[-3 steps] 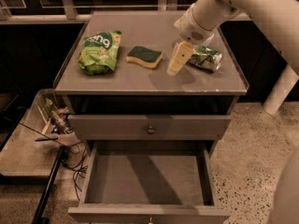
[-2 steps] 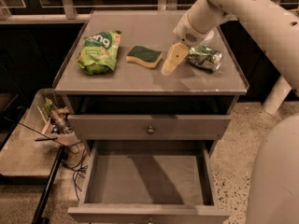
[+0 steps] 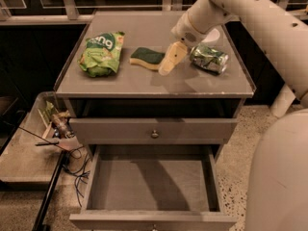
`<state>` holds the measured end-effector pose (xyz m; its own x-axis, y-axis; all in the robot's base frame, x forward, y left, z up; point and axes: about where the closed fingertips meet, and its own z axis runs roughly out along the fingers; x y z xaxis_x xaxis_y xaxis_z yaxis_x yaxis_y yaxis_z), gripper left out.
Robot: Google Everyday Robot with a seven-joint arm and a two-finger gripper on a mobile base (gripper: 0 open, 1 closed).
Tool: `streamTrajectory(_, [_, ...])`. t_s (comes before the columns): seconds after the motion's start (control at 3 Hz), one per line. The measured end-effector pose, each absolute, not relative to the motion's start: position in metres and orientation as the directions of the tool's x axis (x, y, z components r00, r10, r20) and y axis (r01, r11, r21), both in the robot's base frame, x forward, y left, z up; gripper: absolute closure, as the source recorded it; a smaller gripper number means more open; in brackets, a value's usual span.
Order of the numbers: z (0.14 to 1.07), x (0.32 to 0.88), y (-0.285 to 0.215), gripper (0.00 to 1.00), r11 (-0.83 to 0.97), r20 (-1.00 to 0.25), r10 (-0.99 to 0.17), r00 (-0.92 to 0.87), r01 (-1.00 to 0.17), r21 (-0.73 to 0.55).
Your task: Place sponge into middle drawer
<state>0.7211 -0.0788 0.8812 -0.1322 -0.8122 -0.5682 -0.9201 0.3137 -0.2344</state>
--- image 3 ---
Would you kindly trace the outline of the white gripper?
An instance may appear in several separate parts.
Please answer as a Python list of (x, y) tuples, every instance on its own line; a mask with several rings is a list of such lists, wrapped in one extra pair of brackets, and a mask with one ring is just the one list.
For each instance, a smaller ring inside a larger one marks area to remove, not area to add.
[(168, 75), (186, 58), (188, 47), (193, 48), (206, 38), (205, 34), (201, 34), (194, 29), (186, 14), (179, 18), (176, 25), (171, 29), (171, 33), (179, 41), (172, 43), (168, 47), (159, 65), (159, 73), (163, 76)]

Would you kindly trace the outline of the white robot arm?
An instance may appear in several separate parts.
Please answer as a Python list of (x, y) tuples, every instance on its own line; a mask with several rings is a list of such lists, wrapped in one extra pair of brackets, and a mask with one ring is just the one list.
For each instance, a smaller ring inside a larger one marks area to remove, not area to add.
[[(270, 0), (197, 0), (171, 29), (192, 48), (236, 15), (302, 106), (308, 103), (308, 27)], [(278, 119), (255, 149), (245, 231), (308, 231), (308, 111)]]

